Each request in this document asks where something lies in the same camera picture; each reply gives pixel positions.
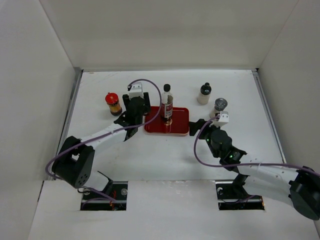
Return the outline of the soy sauce bottle black cap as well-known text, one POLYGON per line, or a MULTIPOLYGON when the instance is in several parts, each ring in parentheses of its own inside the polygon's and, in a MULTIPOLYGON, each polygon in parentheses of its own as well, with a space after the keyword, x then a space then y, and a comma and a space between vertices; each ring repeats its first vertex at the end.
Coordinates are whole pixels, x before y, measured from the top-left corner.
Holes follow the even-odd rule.
POLYGON ((167 126, 172 123, 173 100, 174 97, 171 93, 171 85, 166 83, 163 86, 163 93, 161 94, 160 116, 164 124, 167 126))

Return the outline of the clear top salt grinder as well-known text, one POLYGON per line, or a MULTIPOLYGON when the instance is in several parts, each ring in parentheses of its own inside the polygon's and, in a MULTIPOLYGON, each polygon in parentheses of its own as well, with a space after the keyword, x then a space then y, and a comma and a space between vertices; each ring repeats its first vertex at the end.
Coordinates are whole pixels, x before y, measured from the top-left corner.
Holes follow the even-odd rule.
POLYGON ((224 111, 227 106, 228 106, 228 102, 226 99, 224 99, 222 97, 217 98, 214 101, 214 107, 209 114, 210 118, 213 118, 216 115, 218 115, 221 111, 224 111))

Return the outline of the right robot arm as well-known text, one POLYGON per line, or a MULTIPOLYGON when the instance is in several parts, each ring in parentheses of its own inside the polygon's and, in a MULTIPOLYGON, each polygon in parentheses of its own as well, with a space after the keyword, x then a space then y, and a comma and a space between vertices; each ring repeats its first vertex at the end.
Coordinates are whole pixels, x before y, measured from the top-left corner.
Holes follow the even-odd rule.
POLYGON ((227 132, 214 125, 214 119, 189 122, 189 135, 205 140, 218 164, 198 162, 206 167, 223 168, 237 173, 232 192, 238 198, 246 195, 267 197, 293 207, 302 216, 320 219, 320 174, 307 166, 263 162, 233 146, 227 132))

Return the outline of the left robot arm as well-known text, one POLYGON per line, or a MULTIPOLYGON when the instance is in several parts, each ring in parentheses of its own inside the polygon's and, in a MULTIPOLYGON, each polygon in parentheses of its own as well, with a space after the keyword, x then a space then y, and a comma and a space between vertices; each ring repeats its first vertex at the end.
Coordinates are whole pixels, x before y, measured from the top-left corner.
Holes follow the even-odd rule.
POLYGON ((107 128, 83 138, 68 137, 58 158, 51 167, 53 173, 75 189, 92 188, 100 199, 112 195, 112 180, 100 171, 93 170, 98 150, 105 150, 133 137, 142 124, 143 116, 151 110, 149 93, 142 96, 122 96, 126 111, 107 128))

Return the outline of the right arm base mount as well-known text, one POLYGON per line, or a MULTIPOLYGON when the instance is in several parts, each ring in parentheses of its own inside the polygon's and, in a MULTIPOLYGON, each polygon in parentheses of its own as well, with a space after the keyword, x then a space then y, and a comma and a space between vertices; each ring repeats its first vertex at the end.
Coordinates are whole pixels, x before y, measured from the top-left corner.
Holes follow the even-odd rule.
POLYGON ((263 198, 250 195, 244 189, 247 176, 239 174, 234 180, 215 182, 218 208, 221 211, 265 210, 263 198))

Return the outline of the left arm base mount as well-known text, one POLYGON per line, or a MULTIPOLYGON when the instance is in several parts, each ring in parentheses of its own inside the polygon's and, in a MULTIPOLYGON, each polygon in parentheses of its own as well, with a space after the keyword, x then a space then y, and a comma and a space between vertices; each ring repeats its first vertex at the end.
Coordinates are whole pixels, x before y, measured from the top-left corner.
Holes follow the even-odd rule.
POLYGON ((113 181, 102 172, 93 172, 84 187, 77 190, 82 194, 80 210, 125 211, 128 187, 127 181, 113 181))

